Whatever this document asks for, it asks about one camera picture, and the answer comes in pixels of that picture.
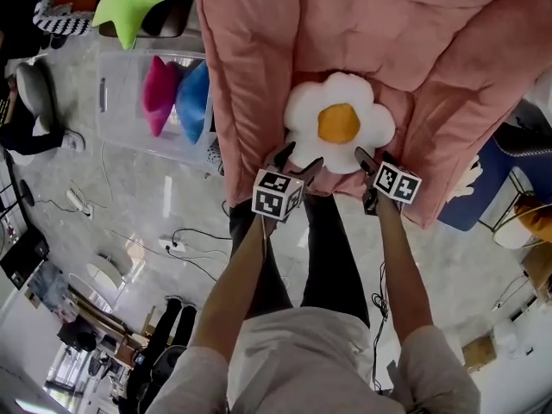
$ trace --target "pink cushion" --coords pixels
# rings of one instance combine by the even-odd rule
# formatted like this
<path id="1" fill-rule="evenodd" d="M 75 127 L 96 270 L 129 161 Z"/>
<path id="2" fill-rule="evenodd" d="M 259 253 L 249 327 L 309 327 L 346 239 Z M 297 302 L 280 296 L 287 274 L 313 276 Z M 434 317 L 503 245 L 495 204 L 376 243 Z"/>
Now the pink cushion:
<path id="1" fill-rule="evenodd" d="M 423 179 L 406 214 L 426 227 L 552 65 L 552 0 L 198 2 L 231 205 L 251 196 L 265 156 L 283 142 L 293 85 L 340 70 L 368 78 L 393 113 L 388 149 Z M 325 172 L 312 189 L 360 197 L 362 180 Z"/>
<path id="2" fill-rule="evenodd" d="M 177 65 L 172 62 L 165 64 L 155 55 L 144 79 L 141 98 L 141 106 L 153 136 L 160 135 L 171 115 L 179 81 Z"/>

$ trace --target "box handle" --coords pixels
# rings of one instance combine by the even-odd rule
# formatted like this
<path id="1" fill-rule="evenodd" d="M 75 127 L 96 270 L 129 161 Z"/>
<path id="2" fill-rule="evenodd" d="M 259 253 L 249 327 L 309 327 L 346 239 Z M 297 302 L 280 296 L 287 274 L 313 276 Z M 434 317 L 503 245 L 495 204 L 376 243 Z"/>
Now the box handle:
<path id="1" fill-rule="evenodd" d="M 100 79 L 100 112 L 107 110 L 107 88 L 105 87 L 105 78 Z"/>

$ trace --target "black and white marker cube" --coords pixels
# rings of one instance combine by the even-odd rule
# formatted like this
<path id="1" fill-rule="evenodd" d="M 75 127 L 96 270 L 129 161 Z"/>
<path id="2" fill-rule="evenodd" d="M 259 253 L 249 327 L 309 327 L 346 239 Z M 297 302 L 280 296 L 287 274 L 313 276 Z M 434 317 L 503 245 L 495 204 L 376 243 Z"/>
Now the black and white marker cube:
<path id="1" fill-rule="evenodd" d="M 251 210 L 283 221 L 303 199 L 304 182 L 277 172 L 260 169 L 253 188 Z"/>
<path id="2" fill-rule="evenodd" d="M 382 162 L 373 186 L 387 197 L 412 204 L 422 180 L 405 169 Z"/>

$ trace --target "yellow flower center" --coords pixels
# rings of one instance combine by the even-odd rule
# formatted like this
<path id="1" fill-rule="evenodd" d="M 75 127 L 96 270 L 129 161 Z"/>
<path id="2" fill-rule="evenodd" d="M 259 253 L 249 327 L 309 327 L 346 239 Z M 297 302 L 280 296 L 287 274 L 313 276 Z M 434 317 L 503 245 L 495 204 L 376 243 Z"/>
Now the yellow flower center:
<path id="1" fill-rule="evenodd" d="M 361 122 L 348 103 L 333 104 L 318 114 L 318 136 L 334 144 L 345 144 L 356 137 Z"/>

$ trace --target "black pants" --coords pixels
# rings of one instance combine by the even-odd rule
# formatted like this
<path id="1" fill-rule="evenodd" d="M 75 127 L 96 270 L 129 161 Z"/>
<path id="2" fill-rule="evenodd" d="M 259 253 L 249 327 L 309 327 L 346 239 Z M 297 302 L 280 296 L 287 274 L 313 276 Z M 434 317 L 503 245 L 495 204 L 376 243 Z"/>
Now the black pants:
<path id="1" fill-rule="evenodd" d="M 302 307 L 319 307 L 357 316 L 368 328 L 368 308 L 343 222 L 332 196 L 306 195 L 304 208 L 309 220 L 309 278 Z M 243 241 L 254 220 L 251 201 L 230 209 L 232 254 Z M 279 275 L 270 242 L 267 257 L 246 319 L 292 308 Z"/>
<path id="2" fill-rule="evenodd" d="M 169 341 L 169 335 L 173 329 L 174 321 L 182 309 L 182 304 L 178 299 L 171 299 L 166 304 L 166 311 L 155 327 L 147 347 L 141 352 L 144 359 L 141 364 L 136 364 L 130 372 L 129 382 L 127 383 L 127 397 L 119 400 L 119 412 L 121 414 L 135 414 L 138 411 L 138 399 L 142 393 L 142 386 L 151 380 L 151 372 L 159 356 L 165 351 Z M 172 340 L 172 345 L 187 346 L 190 341 L 191 331 L 196 321 L 197 311 L 192 306 L 182 309 L 179 326 L 176 328 L 176 334 Z M 145 396 L 151 403 L 154 395 Z"/>
<path id="3" fill-rule="evenodd" d="M 35 119 L 17 96 L 14 115 L 8 124 L 0 127 L 0 144 L 8 150 L 21 155 L 35 155 L 61 146 L 63 130 L 54 130 L 49 134 L 33 136 Z"/>

